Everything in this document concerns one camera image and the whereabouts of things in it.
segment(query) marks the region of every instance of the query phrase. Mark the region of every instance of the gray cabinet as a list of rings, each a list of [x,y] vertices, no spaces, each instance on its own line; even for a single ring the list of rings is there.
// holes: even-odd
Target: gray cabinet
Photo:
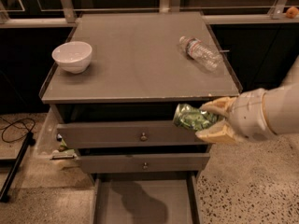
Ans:
[[[77,151],[81,169],[97,176],[98,213],[103,210],[103,200],[98,201],[102,183],[105,190],[138,177],[157,186],[158,174],[176,185],[174,179],[183,175],[192,203],[188,219],[200,222],[195,175],[208,162],[209,145],[176,127],[172,118],[179,103],[199,106],[219,96],[235,96],[240,86],[225,59],[211,73],[186,57],[178,47],[183,35],[218,48],[199,13],[85,14],[72,40],[92,45],[90,66],[78,75],[57,67],[41,90],[43,102],[59,120],[58,132]],[[142,193],[148,183],[144,185],[130,183]],[[103,218],[95,217],[94,223]]]

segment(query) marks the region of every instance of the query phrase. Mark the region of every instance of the cable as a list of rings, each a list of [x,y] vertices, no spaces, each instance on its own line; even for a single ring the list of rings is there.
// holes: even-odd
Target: cable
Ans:
[[[9,121],[7,121],[6,119],[4,119],[2,117],[0,117],[0,119],[3,120],[4,122],[8,123],[8,126],[0,128],[0,131],[2,131],[2,133],[1,133],[1,139],[5,143],[14,143],[16,141],[19,141],[19,140],[23,139],[23,137],[25,137],[29,132],[31,132],[34,129],[34,127],[36,126],[36,122],[33,119],[31,119],[31,118],[19,119],[17,121],[12,122],[12,123],[9,122]],[[31,125],[30,128],[27,127],[27,124],[25,122],[26,120],[30,120],[32,122],[32,125]],[[14,140],[7,140],[7,139],[5,139],[4,136],[5,136],[5,133],[7,132],[7,130],[10,127],[15,127],[17,129],[20,129],[20,130],[21,129],[27,130],[27,133],[25,135],[21,136],[20,138],[17,138],[17,139],[14,139]]]

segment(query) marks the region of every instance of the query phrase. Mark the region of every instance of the terrazzo floor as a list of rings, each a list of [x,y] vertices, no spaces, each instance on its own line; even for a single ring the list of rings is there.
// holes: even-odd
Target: terrazzo floor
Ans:
[[[10,122],[34,119],[37,142],[26,152],[11,186],[9,202],[0,203],[0,223],[90,223],[91,179],[73,160],[50,159],[52,151],[60,145],[55,141],[53,117],[47,114],[1,117]],[[0,120],[0,127],[6,125]],[[20,134],[20,129],[5,133],[9,139]],[[11,144],[0,141],[0,159],[14,158],[20,146],[21,141]],[[213,145],[210,155],[198,180],[204,224],[299,223],[299,135],[280,136],[278,140],[257,144]],[[0,169],[0,184],[6,174]]]

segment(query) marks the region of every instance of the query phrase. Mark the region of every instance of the cabinet handle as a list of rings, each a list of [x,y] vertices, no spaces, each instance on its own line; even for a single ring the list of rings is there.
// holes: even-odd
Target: cabinet handle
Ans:
[[[148,168],[149,168],[149,164],[147,162],[144,162],[142,169],[143,170],[148,170]]]
[[[140,136],[140,140],[141,141],[147,141],[148,140],[148,137],[145,133],[142,133],[141,136]]]

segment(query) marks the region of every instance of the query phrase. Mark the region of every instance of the open drawer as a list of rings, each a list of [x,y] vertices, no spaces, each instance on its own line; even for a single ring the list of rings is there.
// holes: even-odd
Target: open drawer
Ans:
[[[203,223],[193,172],[99,175],[93,206],[93,224]]]
[[[57,130],[71,148],[204,144],[193,131],[178,128],[171,120],[74,122],[59,124]]]

